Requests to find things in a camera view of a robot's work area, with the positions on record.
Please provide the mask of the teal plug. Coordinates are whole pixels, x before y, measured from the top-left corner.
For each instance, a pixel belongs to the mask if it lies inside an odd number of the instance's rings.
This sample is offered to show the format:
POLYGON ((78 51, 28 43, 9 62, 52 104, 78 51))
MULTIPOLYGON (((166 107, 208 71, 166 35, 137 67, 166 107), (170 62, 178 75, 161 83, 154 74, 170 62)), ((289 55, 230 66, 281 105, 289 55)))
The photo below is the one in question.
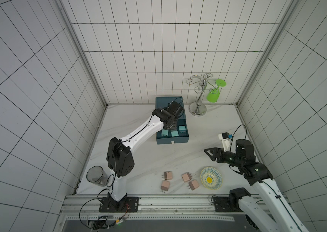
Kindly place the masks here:
POLYGON ((171 137, 178 137, 179 136, 179 132, 177 130, 171 130, 171 137))
POLYGON ((184 126, 184 125, 179 126, 178 132, 179 132, 180 136, 186 136, 186 133, 187 133, 186 126, 184 126))
POLYGON ((167 129, 161 130, 161 136, 168 137, 168 135, 169 135, 169 130, 167 130, 167 129))

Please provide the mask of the teal drawer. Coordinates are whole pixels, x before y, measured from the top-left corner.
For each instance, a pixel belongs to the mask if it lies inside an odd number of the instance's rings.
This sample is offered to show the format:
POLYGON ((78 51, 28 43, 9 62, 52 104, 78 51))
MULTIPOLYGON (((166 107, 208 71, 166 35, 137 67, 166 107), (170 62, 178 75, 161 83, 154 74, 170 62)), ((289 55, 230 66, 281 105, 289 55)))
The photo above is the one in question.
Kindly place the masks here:
POLYGON ((156 133, 156 143, 158 145, 187 143, 189 138, 186 119, 179 119, 175 130, 162 129, 156 133))

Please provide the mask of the teal drawer cabinet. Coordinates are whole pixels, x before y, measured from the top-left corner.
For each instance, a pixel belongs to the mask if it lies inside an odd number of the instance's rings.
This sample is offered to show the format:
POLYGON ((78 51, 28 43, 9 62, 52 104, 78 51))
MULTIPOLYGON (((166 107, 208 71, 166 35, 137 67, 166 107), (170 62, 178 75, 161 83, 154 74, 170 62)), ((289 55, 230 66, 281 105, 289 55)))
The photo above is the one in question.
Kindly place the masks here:
POLYGON ((183 97, 156 97, 156 108, 162 108, 177 119, 186 119, 183 97))

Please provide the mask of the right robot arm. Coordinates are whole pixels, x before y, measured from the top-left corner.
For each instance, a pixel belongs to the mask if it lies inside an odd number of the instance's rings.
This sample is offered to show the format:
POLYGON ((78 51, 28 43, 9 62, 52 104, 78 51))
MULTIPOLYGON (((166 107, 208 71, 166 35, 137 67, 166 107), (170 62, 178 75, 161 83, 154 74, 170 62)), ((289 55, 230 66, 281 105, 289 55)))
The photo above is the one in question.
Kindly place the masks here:
POLYGON ((204 152, 212 161, 237 168, 269 209, 266 213, 245 188, 229 192, 227 206, 242 211, 261 232, 306 232, 308 229, 295 214, 279 190, 268 168, 256 160, 253 144, 246 139, 236 140, 235 152, 229 148, 207 148, 204 152))

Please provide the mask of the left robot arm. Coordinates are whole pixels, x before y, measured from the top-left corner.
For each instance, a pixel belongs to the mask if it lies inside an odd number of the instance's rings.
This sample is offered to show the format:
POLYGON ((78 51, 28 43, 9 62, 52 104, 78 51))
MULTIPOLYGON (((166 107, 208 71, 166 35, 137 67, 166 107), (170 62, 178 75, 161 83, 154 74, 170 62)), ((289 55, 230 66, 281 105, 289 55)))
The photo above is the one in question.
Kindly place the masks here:
POLYGON ((120 204, 127 196, 126 176, 135 166, 133 155, 150 137, 162 129, 171 130, 184 114, 184 107, 173 100, 165 108, 156 108, 151 116, 137 129, 120 139, 113 137, 108 146, 106 161, 115 175, 109 199, 120 204))

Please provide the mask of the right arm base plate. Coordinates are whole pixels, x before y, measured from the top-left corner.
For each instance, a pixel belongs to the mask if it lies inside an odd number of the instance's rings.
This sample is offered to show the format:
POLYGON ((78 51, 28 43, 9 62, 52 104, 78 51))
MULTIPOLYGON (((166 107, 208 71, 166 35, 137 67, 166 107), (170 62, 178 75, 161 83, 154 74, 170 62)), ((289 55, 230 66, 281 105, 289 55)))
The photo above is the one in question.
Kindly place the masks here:
POLYGON ((211 202, 215 207, 215 212, 229 213, 229 212, 241 212, 236 201, 232 197, 220 197, 213 195, 211 202))

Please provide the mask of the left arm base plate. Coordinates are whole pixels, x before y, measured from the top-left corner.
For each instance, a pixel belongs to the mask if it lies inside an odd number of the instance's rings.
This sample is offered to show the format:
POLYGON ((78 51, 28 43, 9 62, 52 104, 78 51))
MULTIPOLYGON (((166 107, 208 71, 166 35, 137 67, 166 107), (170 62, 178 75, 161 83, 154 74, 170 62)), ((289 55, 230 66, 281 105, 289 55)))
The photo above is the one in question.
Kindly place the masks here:
POLYGON ((99 207, 100 213, 135 213, 138 211, 139 197, 125 196, 120 201, 115 201, 111 196, 103 197, 99 207))

